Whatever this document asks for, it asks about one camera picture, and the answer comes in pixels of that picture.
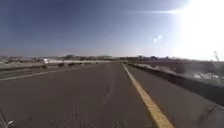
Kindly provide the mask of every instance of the concrete barrier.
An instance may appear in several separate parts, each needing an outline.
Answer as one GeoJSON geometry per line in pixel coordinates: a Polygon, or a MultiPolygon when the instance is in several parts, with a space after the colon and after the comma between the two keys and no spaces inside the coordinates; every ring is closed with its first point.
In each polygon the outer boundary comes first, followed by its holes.
{"type": "Polygon", "coordinates": [[[223,94],[218,88],[158,70],[130,66],[152,74],[152,79],[159,81],[143,88],[177,128],[224,127],[223,94]]]}

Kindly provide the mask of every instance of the sky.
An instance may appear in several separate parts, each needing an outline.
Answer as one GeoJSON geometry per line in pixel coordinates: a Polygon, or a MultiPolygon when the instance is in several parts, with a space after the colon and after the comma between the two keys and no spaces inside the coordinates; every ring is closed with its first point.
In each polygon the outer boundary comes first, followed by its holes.
{"type": "Polygon", "coordinates": [[[0,55],[214,59],[214,50],[221,55],[220,46],[208,51],[210,45],[205,48],[198,43],[192,49],[195,43],[191,33],[199,32],[199,28],[195,31],[195,26],[190,26],[191,31],[185,33],[189,29],[187,23],[183,24],[186,17],[169,13],[189,3],[190,0],[0,0],[0,55]]]}

